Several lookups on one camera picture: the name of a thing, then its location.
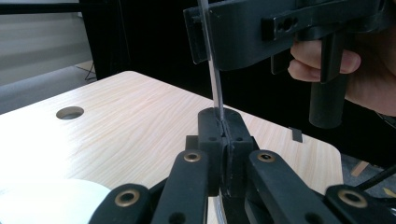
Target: wooden table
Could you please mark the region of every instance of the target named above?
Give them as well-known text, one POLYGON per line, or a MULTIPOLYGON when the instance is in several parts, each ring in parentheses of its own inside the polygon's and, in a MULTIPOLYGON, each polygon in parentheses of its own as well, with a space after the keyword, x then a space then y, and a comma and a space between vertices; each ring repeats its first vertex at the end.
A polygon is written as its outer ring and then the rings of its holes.
MULTIPOLYGON (((198 112, 211 106, 135 72, 102 79, 0 116, 0 180, 72 178, 109 189, 150 188, 169 175, 186 135, 197 134, 198 112), (84 113, 58 119, 69 106, 84 113)), ((260 148, 281 155, 311 189, 324 193, 343 183, 336 148, 306 135, 293 141, 290 129, 240 113, 260 148)), ((216 222, 212 211, 208 222, 216 222)))

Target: screw hole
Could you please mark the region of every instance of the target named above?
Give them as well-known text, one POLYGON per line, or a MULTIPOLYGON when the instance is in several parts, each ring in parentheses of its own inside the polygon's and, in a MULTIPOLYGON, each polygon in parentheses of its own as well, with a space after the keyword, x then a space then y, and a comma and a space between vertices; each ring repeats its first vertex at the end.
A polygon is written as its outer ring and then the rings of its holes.
POLYGON ((139 200, 140 194, 136 189, 127 189, 116 196, 116 205, 119 207, 127 207, 139 200))
POLYGON ((58 119, 76 119, 84 114, 84 109, 79 106, 69 106, 56 113, 58 119))
POLYGON ((201 156, 197 153, 189 153, 189 154, 184 155, 185 161, 193 162, 193 161, 198 161, 200 159, 201 159, 201 156))
POLYGON ((257 156, 257 158, 260 161, 266 161, 266 162, 272 162, 275 160, 275 157, 269 153, 259 153, 259 155, 257 156))

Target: thin metal rod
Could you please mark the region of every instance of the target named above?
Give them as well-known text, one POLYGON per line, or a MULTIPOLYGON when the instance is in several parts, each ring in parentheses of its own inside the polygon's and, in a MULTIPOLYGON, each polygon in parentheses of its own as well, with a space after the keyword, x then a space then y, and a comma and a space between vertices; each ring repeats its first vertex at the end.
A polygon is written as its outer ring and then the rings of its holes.
POLYGON ((210 29, 208 27, 209 4, 207 0, 198 0, 198 6, 200 8, 201 20, 204 30, 207 62, 209 64, 210 82, 212 85, 214 107, 216 108, 216 112, 218 114, 219 119, 224 120, 224 108, 223 108, 223 100, 221 94, 220 74, 219 74, 219 69, 216 67, 216 64, 213 62, 211 34, 210 34, 210 29))

